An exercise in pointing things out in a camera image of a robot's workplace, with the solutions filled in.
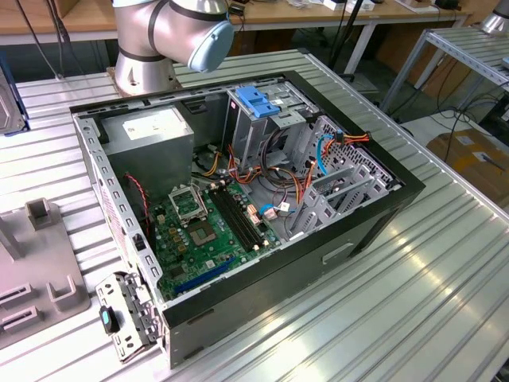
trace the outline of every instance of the blue pcie slot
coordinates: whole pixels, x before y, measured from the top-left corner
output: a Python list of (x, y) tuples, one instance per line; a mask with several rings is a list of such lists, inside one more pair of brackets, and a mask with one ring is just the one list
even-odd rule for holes
[(235, 260), (235, 257), (232, 257), (231, 259), (226, 260), (224, 263), (222, 263), (221, 265), (218, 265), (214, 269), (211, 269), (210, 271), (207, 271), (207, 272), (203, 273), (202, 275), (195, 277), (192, 280), (186, 281), (185, 283), (183, 283), (179, 286), (175, 286), (175, 288), (173, 290), (175, 291), (176, 294), (178, 294), (178, 293), (182, 293), (186, 290), (192, 289), (200, 284), (206, 283), (208, 280), (214, 279), (217, 275), (224, 273), (228, 269), (230, 264), (233, 263), (234, 260)]

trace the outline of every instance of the metal profile surface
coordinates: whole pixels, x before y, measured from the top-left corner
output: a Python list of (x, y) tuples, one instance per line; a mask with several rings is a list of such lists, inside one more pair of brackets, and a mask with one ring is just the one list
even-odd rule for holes
[(447, 28), (430, 30), (426, 40), (494, 84), (508, 83), (509, 70), (502, 59), (509, 57), (509, 37), (490, 36), (476, 28)]
[(427, 29), (422, 32), (410, 55), (399, 71), (389, 91), (385, 95), (380, 109), (388, 111), (389, 106), (398, 94), (410, 70), (423, 54), (426, 43), (435, 45), (440, 50), (428, 64), (421, 78), (429, 78), (443, 53), (449, 54), (467, 65), (471, 70), (490, 80), (504, 90), (509, 89), (509, 70), (502, 66), (502, 59), (509, 57), (509, 37), (487, 35), (474, 27)]
[[(122, 264), (85, 175), (70, 116), (52, 108), (47, 87), (72, 90), (54, 80), (21, 84), (22, 96), (33, 97), (48, 116), (33, 119), (28, 134), (0, 139), (0, 212), (20, 208), (30, 197), (60, 206), (92, 307), (0, 351), (1, 375), (121, 381), (495, 375), (509, 357), (509, 218), (503, 211), (310, 55), (292, 50), (232, 57), (214, 73), (182, 66), (176, 72), (188, 87), (282, 68), (297, 70), (423, 180), (418, 199), (361, 255), (181, 367), (170, 371), (159, 348), (120, 364), (99, 320), (94, 286)], [(99, 86), (112, 87), (104, 75), (97, 78)], [(90, 80), (69, 81), (84, 90)], [(2, 185), (9, 185), (7, 191)]]

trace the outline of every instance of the wooden table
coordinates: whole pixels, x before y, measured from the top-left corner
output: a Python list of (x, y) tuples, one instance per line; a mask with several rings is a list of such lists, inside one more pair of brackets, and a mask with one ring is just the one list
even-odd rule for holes
[[(47, 14), (27, 12), (41, 42), (55, 42), (56, 34)], [(296, 29), (319, 26), (338, 26), (341, 11), (313, 5), (308, 9), (297, 9), (286, 0), (277, 3), (252, 2), (246, 6), (246, 25), (244, 30)], [(455, 21), (454, 26), (462, 26), (468, 11), (452, 12), (442, 10), (440, 21)], [(353, 73), (362, 57), (371, 35), (378, 24), (397, 24), (437, 21), (438, 14), (416, 14), (399, 5), (394, 0), (375, 6), (371, 12), (361, 12), (355, 25), (364, 25), (357, 46), (346, 67), (346, 73)], [(344, 24), (349, 19), (345, 13)], [(242, 21), (232, 16), (235, 28), (241, 28)], [(64, 24), (73, 41), (109, 40), (117, 38), (115, 15), (109, 0), (80, 0), (65, 16)], [(32, 37), (21, 15), (12, 5), (0, 4), (0, 45), (31, 44)]]

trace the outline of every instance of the motherboard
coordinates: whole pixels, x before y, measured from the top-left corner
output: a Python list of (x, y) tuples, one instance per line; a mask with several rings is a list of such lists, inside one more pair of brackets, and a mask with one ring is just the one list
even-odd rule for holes
[(165, 298), (173, 299), (280, 244), (269, 224), (251, 213), (251, 206), (232, 182), (178, 189), (150, 207), (155, 255), (163, 270), (158, 286)]

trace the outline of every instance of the cardboard box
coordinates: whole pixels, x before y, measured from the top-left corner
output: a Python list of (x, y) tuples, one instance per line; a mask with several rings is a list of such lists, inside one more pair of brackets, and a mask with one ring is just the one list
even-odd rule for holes
[[(10, 10), (18, 11), (14, 0), (0, 0), (2, 7)], [(55, 0), (56, 10), (60, 18), (63, 18), (76, 5), (79, 0)], [(49, 15), (48, 7), (45, 0), (20, 0), (23, 10), (27, 14)]]
[[(439, 135), (427, 146), (442, 160), (449, 136)], [(501, 208), (509, 205), (509, 155), (478, 130), (454, 133), (447, 164)]]

